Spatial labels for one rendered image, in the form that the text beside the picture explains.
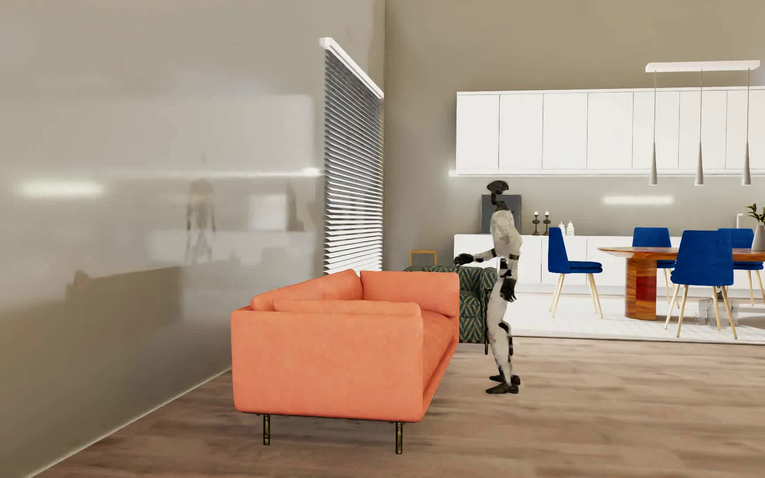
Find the orange fabric sofa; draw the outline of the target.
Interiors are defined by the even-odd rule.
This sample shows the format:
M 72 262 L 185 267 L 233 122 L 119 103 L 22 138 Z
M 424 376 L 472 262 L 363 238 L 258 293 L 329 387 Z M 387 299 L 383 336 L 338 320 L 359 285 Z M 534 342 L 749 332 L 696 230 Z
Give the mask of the orange fabric sofa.
M 230 316 L 234 404 L 272 416 L 384 421 L 426 414 L 459 342 L 456 273 L 353 270 L 254 296 Z

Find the white low sideboard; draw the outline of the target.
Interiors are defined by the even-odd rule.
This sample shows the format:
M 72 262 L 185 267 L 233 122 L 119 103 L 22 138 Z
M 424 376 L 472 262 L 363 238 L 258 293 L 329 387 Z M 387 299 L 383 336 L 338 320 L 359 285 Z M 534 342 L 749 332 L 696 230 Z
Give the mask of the white low sideboard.
M 522 235 L 521 258 L 518 262 L 518 281 L 516 292 L 551 293 L 558 284 L 558 274 L 551 273 L 547 268 L 548 236 Z M 596 285 L 601 293 L 608 295 L 624 295 L 626 286 L 626 259 L 612 256 L 599 249 L 601 247 L 630 247 L 632 236 L 619 235 L 573 235 L 564 238 L 564 244 L 569 260 L 594 261 L 603 266 L 603 272 L 594 275 Z M 453 239 L 453 256 L 459 254 L 474 254 L 488 250 L 493 246 L 490 234 L 456 234 Z M 495 258 L 482 264 L 471 264 L 474 267 L 497 267 Z M 657 272 L 657 294 L 663 299 L 665 279 L 663 272 Z M 760 300 L 757 276 L 751 273 L 755 299 Z M 765 289 L 765 263 L 759 271 L 762 285 Z M 734 272 L 734 287 L 738 298 L 749 298 L 749 280 L 745 270 Z M 584 275 L 566 277 L 563 291 L 588 292 L 587 279 Z

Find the robot left leg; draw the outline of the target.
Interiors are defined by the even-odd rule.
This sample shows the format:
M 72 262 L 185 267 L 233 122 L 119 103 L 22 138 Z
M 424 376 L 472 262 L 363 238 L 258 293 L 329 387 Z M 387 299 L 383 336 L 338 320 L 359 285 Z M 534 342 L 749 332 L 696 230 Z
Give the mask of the robot left leg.
M 499 374 L 506 378 L 505 383 L 495 385 L 485 392 L 487 394 L 517 394 L 518 385 L 512 385 L 509 378 L 513 375 L 512 353 L 513 338 L 508 324 L 503 320 L 508 302 L 500 296 L 501 284 L 495 284 L 487 304 L 487 337 Z

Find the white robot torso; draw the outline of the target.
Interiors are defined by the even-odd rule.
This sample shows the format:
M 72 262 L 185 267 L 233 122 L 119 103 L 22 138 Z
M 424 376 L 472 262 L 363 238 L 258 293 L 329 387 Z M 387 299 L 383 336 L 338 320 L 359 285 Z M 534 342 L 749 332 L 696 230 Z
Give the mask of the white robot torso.
M 491 235 L 495 256 L 505 261 L 502 268 L 516 268 L 520 259 L 522 239 L 510 209 L 497 209 L 491 215 Z

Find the blue dining chair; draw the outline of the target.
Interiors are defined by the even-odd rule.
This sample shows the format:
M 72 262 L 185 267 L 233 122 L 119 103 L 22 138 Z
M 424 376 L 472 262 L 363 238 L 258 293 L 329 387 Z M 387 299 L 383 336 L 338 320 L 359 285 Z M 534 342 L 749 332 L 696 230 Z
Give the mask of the blue dining chair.
M 672 316 L 672 310 L 677 301 L 678 288 L 684 286 L 682 306 L 677 322 L 677 334 L 680 336 L 683 325 L 684 308 L 689 286 L 711 287 L 714 308 L 716 309 L 717 329 L 721 328 L 717 307 L 716 288 L 722 289 L 722 297 L 728 321 L 737 339 L 734 318 L 728 298 L 727 287 L 734 283 L 733 249 L 731 235 L 725 231 L 685 231 L 678 248 L 676 265 L 672 270 L 671 282 L 676 289 L 666 315 L 664 328 Z
M 670 232 L 666 227 L 636 227 L 632 236 L 633 247 L 672 247 Z M 669 273 L 674 269 L 674 259 L 658 259 L 657 269 L 663 271 L 665 278 L 666 301 L 672 299 L 673 286 Z
M 728 234 L 731 237 L 731 244 L 732 248 L 749 248 L 751 249 L 751 246 L 753 244 L 754 240 L 754 231 L 751 229 L 737 229 L 737 228 L 719 228 L 718 231 Z M 750 294 L 750 303 L 753 305 L 754 302 L 754 288 L 753 288 L 753 281 L 751 274 L 754 273 L 757 277 L 757 283 L 760 286 L 761 290 L 761 298 L 762 302 L 764 304 L 765 308 L 765 290 L 762 286 L 762 281 L 760 277 L 760 271 L 763 269 L 762 262 L 738 262 L 735 261 L 733 263 L 735 270 L 743 270 L 746 272 L 748 277 L 748 284 L 749 284 L 749 294 Z
M 571 274 L 583 274 L 586 275 L 589 283 L 594 308 L 599 313 L 599 316 L 603 318 L 603 310 L 600 304 L 598 288 L 594 282 L 594 275 L 603 272 L 603 266 L 598 262 L 569 260 L 564 244 L 564 235 L 561 232 L 561 229 L 558 227 L 550 227 L 547 229 L 547 232 L 547 269 L 549 272 L 559 275 L 557 286 L 552 295 L 551 306 L 549 307 L 552 316 L 556 315 L 558 299 L 564 286 L 565 277 Z

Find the dark framed picture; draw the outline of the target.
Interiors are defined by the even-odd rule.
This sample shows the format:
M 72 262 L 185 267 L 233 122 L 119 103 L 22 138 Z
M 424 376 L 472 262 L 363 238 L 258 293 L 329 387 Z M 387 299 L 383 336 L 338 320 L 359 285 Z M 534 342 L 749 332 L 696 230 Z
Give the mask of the dark framed picture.
M 514 219 L 514 226 L 519 233 L 522 231 L 522 199 L 520 195 L 503 194 L 500 196 L 500 200 L 504 201 L 510 209 Z M 481 200 L 481 229 L 482 233 L 491 233 L 491 216 L 495 212 L 495 205 L 491 204 L 491 195 L 483 194 Z

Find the white floor rug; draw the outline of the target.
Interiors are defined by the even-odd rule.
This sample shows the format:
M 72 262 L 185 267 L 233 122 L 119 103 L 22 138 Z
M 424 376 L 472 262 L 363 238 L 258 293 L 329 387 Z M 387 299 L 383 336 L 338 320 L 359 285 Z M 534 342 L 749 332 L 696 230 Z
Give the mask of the white floor rug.
M 719 305 L 722 329 L 717 330 L 710 298 L 689 296 L 681 332 L 677 332 L 680 306 L 676 305 L 669 326 L 665 326 L 668 304 L 657 303 L 655 320 L 637 320 L 624 315 L 624 298 L 602 295 L 602 312 L 595 310 L 588 294 L 562 293 L 558 311 L 548 310 L 549 293 L 519 293 L 507 307 L 506 321 L 516 336 L 546 338 L 628 339 L 734 343 L 724 305 Z M 765 308 L 748 299 L 731 299 L 738 343 L 765 344 Z

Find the wooden oval dining table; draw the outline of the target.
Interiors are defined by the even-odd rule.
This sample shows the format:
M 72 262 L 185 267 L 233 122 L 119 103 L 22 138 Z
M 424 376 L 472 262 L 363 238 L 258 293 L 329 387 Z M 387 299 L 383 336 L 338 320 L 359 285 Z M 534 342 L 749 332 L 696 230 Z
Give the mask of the wooden oval dining table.
M 677 247 L 601 247 L 600 251 L 626 259 L 625 315 L 638 320 L 656 320 L 656 261 L 676 259 Z M 765 252 L 734 248 L 738 261 L 765 262 Z

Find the white window blinds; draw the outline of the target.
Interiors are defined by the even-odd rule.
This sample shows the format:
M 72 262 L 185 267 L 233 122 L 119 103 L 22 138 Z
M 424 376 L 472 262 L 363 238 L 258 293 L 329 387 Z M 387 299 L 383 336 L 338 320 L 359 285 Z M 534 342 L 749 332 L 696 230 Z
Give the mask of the white window blinds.
M 381 270 L 384 93 L 333 38 L 324 49 L 326 275 Z

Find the white triple pendant lamp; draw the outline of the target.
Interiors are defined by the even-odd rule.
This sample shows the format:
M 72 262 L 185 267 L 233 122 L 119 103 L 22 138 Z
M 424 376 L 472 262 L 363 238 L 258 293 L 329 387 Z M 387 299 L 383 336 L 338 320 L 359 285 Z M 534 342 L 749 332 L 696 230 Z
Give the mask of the white triple pendant lamp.
M 741 175 L 741 185 L 752 184 L 750 171 L 750 72 L 759 68 L 760 60 L 713 60 L 713 61 L 684 61 L 684 62 L 650 62 L 645 66 L 645 72 L 653 74 L 653 116 L 652 116 L 652 152 L 649 171 L 649 185 L 659 184 L 657 169 L 657 75 L 660 72 L 699 72 L 699 144 L 698 158 L 695 171 L 695 185 L 705 184 L 703 165 L 703 89 L 705 71 L 745 71 L 746 72 L 746 146 Z

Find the white wall cabinets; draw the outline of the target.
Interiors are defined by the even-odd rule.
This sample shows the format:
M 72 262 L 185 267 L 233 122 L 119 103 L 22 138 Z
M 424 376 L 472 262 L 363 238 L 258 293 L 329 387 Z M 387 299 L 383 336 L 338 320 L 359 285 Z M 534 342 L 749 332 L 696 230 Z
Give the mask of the white wall cabinets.
M 765 176 L 765 86 L 459 92 L 451 176 Z

